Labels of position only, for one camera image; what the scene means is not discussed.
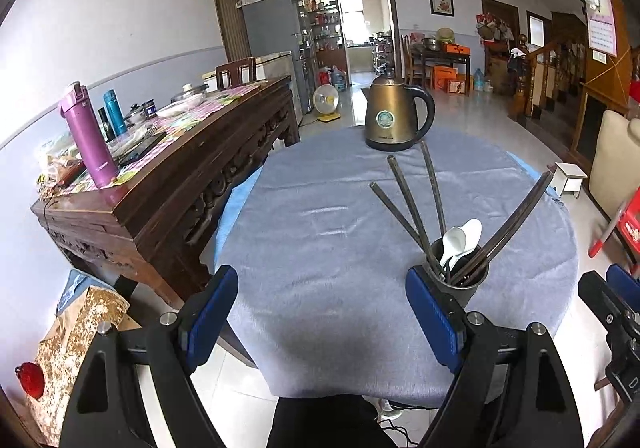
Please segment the gold patterned bag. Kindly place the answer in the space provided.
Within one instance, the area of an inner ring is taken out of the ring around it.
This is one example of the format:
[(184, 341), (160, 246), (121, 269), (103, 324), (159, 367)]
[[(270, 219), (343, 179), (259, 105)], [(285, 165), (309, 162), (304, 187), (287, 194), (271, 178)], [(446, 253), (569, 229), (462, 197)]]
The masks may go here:
[(39, 342), (36, 364), (44, 378), (40, 398), (29, 398), (32, 412), (47, 445), (60, 443), (66, 407), (80, 367), (102, 321), (119, 326), (129, 303), (113, 290), (88, 287), (55, 318)]

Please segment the framed wall picture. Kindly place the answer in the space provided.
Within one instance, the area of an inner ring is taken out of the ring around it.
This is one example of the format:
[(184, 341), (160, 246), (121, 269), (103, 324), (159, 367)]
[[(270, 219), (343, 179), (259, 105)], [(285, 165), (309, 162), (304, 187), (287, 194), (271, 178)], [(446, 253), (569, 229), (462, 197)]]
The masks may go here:
[(430, 0), (430, 5), (433, 15), (454, 17), (454, 0)]

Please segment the grey table cloth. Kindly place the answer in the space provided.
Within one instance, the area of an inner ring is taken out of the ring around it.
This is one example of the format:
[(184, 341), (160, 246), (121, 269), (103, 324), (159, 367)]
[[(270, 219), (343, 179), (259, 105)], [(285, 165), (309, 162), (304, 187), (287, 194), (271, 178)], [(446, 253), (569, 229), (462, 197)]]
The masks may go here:
[[(323, 132), (269, 157), (216, 267), (239, 277), (229, 323), (277, 397), (368, 395), (437, 407), (452, 374), (406, 298), (424, 254), (373, 194), (403, 208), (387, 155), (363, 127)], [(444, 127), (426, 135), (448, 226), (479, 219), (482, 243), (534, 186), (510, 153)], [(549, 195), (489, 264), (468, 309), (494, 324), (558, 329), (578, 278), (574, 227)]]

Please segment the gold electric kettle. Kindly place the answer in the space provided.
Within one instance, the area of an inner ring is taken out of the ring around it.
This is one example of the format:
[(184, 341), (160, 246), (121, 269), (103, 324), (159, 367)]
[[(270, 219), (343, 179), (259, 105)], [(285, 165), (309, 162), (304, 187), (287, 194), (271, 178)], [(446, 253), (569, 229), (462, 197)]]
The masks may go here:
[(364, 138), (376, 150), (401, 151), (420, 142), (435, 120), (433, 96), (393, 75), (377, 76), (367, 98)]

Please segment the black utensil holder cup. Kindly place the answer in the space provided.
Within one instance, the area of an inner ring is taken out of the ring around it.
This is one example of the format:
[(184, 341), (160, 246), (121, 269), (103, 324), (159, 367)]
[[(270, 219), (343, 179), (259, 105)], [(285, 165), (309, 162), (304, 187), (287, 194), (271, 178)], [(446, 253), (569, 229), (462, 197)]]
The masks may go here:
[(464, 309), (471, 301), (478, 287), (484, 283), (489, 272), (489, 262), (485, 248), (476, 247), (471, 253), (463, 255), (449, 271), (434, 268), (431, 261), (438, 261), (444, 252), (442, 241), (437, 239), (431, 244), (432, 256), (428, 255), (424, 265), (426, 277), (435, 283), (435, 287), (451, 295)]

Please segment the blue under cloth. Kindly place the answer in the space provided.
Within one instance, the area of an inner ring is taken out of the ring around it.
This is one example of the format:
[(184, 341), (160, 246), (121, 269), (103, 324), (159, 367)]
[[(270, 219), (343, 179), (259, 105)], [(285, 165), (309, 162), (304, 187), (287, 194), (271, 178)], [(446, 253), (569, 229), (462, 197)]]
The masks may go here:
[(252, 192), (255, 184), (257, 183), (259, 176), (262, 174), (262, 167), (259, 167), (254, 173), (252, 173), (243, 183), (235, 186), (231, 190), (230, 197), (224, 206), (220, 220), (218, 222), (217, 230), (215, 233), (214, 241), (214, 260), (218, 261), (224, 244), (226, 243), (232, 228), (239, 218), (242, 208), (246, 204), (250, 193)]

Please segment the orange crate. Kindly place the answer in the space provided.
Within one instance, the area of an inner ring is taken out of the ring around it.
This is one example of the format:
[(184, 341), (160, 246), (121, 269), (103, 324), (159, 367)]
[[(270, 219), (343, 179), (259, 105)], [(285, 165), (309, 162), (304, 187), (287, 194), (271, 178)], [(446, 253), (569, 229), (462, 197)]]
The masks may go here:
[(456, 81), (457, 78), (458, 71), (454, 67), (440, 65), (433, 67), (433, 86), (437, 90), (447, 91), (448, 83)]

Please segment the red round ornament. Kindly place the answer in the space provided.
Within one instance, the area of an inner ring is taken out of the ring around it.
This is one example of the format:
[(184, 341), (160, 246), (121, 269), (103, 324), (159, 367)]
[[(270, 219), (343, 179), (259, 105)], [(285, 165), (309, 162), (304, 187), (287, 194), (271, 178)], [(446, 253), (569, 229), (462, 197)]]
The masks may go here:
[(44, 393), (44, 376), (39, 364), (26, 361), (17, 366), (14, 372), (26, 395), (35, 400), (42, 397)]

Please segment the teal thermos bottle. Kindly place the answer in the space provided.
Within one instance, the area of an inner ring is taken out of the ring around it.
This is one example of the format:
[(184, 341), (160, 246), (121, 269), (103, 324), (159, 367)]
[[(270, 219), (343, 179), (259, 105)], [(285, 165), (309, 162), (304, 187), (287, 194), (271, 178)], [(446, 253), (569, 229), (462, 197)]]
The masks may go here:
[(113, 89), (106, 91), (103, 95), (103, 101), (115, 135), (120, 136), (125, 134), (127, 132), (127, 123), (124, 116), (122, 116), (122, 109), (120, 109), (118, 104), (115, 91)]

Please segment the purple thermos bottle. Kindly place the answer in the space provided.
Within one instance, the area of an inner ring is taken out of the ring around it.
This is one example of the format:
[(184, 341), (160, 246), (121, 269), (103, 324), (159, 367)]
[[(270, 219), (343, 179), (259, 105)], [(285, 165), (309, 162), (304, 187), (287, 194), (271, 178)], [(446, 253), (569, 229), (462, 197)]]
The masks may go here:
[(118, 175), (118, 168), (96, 121), (87, 88), (78, 81), (67, 86), (58, 101), (58, 110), (96, 188), (110, 185)]

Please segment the dark metal chopstick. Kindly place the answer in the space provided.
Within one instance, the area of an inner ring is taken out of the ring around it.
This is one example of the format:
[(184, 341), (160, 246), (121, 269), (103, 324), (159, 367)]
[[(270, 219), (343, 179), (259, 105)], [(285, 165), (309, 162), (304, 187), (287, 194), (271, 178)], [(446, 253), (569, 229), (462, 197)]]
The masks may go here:
[(375, 193), (375, 196), (378, 197), (378, 200), (382, 202), (384, 207), (392, 213), (392, 216), (395, 220), (404, 227), (404, 230), (409, 234), (411, 239), (419, 246), (419, 248), (426, 253), (426, 249), (422, 246), (422, 242), (418, 232), (412, 227), (409, 221), (405, 218), (405, 216), (400, 212), (400, 210), (396, 207), (393, 201), (385, 194), (385, 191), (382, 190), (381, 187), (378, 186), (375, 182), (369, 184), (369, 187)]

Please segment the wooden chair back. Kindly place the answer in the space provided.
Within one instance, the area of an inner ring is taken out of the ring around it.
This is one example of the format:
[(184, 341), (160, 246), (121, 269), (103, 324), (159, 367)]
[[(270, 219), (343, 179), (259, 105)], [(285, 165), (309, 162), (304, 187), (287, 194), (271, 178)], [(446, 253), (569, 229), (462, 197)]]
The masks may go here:
[(221, 91), (255, 82), (257, 80), (255, 57), (249, 56), (218, 66), (215, 69), (215, 78), (217, 89)]

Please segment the grey refrigerator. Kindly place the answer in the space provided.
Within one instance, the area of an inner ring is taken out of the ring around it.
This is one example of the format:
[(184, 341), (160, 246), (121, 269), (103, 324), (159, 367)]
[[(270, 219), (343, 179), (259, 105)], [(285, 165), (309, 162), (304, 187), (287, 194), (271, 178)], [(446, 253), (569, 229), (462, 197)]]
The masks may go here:
[(250, 43), (250, 52), (265, 72), (276, 71), (274, 62), (286, 61), (291, 76), (296, 119), (311, 111), (314, 74), (310, 69), (310, 39), (303, 21), (301, 0), (239, 0)]

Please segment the white plastic spoon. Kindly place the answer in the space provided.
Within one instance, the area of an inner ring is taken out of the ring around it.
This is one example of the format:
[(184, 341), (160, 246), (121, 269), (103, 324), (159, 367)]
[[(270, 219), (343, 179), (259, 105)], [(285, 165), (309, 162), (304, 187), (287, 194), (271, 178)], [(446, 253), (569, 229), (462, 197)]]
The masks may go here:
[(465, 251), (466, 234), (462, 227), (454, 226), (442, 236), (442, 256), (440, 266), (447, 272), (452, 267), (452, 262), (456, 261)]
[(480, 236), (482, 235), (483, 225), (480, 223), (480, 220), (471, 219), (465, 222), (461, 226), (462, 231), (464, 231), (465, 235), (465, 245), (462, 250), (462, 254), (469, 254), (475, 250), (480, 242)]

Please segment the dark carved wooden sideboard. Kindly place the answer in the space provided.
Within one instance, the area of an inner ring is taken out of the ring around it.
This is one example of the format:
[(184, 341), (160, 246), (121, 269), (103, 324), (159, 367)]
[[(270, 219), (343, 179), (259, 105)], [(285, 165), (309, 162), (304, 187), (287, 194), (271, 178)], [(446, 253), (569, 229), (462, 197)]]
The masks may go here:
[(124, 184), (39, 200), (32, 213), (74, 266), (111, 269), (178, 309), (208, 283), (200, 256), (232, 189), (264, 164), (278, 139), (299, 141), (286, 77), (259, 83), (146, 156)]

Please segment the red plastic child chair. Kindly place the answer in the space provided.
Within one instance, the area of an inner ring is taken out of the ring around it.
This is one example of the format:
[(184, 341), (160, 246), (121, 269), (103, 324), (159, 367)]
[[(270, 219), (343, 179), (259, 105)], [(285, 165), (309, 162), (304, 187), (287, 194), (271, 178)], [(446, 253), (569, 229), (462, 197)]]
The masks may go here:
[(634, 279), (639, 278), (639, 190), (623, 201), (605, 227), (601, 236), (588, 250), (595, 257), (612, 234), (616, 234), (628, 250), (631, 258), (629, 272)]

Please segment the white yellow floor fan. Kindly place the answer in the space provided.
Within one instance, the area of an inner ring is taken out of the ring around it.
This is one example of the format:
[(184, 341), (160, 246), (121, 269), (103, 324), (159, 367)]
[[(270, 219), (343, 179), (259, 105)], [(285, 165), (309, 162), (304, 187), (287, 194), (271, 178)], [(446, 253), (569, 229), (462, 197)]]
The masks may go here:
[(341, 118), (337, 111), (340, 93), (331, 84), (321, 84), (312, 95), (314, 110), (318, 113), (318, 120), (328, 123)]

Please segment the small white stool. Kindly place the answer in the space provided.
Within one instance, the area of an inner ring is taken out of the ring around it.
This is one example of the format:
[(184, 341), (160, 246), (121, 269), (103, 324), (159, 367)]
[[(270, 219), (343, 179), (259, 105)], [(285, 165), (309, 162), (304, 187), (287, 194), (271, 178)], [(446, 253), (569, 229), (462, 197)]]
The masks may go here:
[(585, 179), (587, 174), (577, 164), (555, 162), (550, 186), (559, 198), (571, 195), (578, 199)]

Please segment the wall calendar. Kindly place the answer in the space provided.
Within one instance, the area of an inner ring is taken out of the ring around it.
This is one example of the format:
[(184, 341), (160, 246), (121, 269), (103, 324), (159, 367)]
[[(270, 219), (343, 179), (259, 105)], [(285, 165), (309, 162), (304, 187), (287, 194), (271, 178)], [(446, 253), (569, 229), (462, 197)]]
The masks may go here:
[(615, 18), (611, 0), (584, 0), (589, 46), (599, 53), (617, 55)]

